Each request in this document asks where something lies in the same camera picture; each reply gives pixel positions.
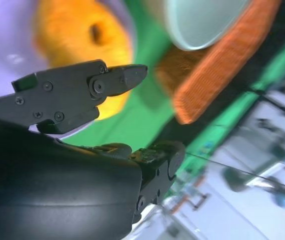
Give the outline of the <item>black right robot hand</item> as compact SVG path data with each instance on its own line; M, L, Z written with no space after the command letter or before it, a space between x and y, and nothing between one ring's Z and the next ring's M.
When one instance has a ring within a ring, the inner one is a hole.
M57 135L95 120L147 76L102 60L38 71L0 97L0 240L120 240L176 179L186 148L162 141L86 147Z

